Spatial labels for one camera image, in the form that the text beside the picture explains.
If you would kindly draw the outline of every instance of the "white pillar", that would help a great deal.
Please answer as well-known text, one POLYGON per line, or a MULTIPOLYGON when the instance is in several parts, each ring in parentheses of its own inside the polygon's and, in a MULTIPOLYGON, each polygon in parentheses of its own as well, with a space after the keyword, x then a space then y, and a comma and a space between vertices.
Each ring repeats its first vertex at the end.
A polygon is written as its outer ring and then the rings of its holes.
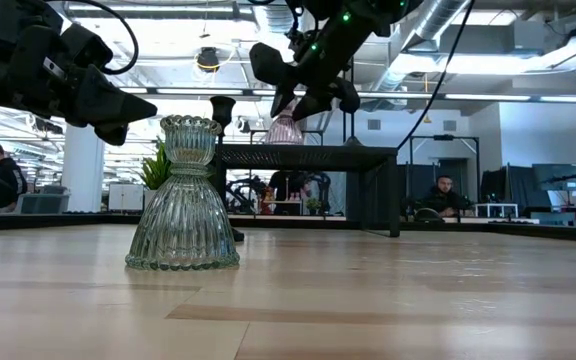
POLYGON ((101 209, 101 187, 104 179, 104 142, 92 126, 68 125, 61 185, 68 188, 68 211, 101 209))

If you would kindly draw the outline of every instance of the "green plant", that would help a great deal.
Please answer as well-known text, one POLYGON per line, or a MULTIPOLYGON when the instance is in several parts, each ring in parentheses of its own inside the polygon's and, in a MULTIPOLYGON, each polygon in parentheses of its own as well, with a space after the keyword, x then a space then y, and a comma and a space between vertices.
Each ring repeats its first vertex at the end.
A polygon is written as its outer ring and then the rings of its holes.
POLYGON ((166 157, 163 143, 159 143, 159 150, 155 159, 145 159, 143 174, 140 174, 148 189, 157 190, 170 177, 170 166, 172 163, 166 157))
POLYGON ((321 202, 315 198, 309 198, 306 200, 306 208, 308 208, 308 210, 318 210, 321 208, 321 202))

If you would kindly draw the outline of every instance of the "pink glass object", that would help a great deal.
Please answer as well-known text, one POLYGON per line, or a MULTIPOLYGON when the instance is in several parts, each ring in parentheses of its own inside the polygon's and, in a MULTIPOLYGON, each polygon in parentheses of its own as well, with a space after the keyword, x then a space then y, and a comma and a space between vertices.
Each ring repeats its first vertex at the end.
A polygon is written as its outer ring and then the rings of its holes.
POLYGON ((288 104, 286 108, 279 113, 279 116, 270 125, 268 134, 266 134, 266 144, 272 145, 303 145, 304 135, 301 133, 299 126, 292 119, 292 110, 295 102, 288 104))

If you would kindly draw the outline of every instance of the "person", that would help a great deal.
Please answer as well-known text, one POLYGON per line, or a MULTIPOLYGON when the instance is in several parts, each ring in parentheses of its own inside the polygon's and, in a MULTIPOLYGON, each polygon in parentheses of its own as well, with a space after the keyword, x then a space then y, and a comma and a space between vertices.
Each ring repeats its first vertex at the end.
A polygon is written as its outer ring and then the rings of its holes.
MULTIPOLYGON (((286 201, 294 193, 302 196, 304 180, 305 177, 299 171, 277 171, 270 177, 268 187, 275 194, 275 201, 286 201)), ((299 215, 300 213, 300 204, 277 204, 274 211, 275 215, 299 215)))
POLYGON ((468 200, 453 191, 452 179, 448 175, 437 178, 430 194, 421 203, 424 208, 435 210, 441 217, 456 216, 459 210, 468 207, 468 200))
POLYGON ((15 160, 6 157, 0 145, 0 212, 11 212, 19 195, 28 191, 28 184, 15 160))

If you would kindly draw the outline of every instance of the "black jacket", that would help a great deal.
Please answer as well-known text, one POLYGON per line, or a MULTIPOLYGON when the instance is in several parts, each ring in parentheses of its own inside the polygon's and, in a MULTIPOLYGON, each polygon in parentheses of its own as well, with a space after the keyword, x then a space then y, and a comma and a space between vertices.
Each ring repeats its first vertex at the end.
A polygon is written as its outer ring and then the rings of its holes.
POLYGON ((19 195, 26 191, 28 184, 15 160, 0 160, 0 208, 17 202, 19 195))
POLYGON ((421 201, 421 207, 430 208, 436 212, 442 212, 448 208, 466 210, 470 207, 470 201, 453 191, 444 194, 438 187, 433 186, 430 194, 421 201))

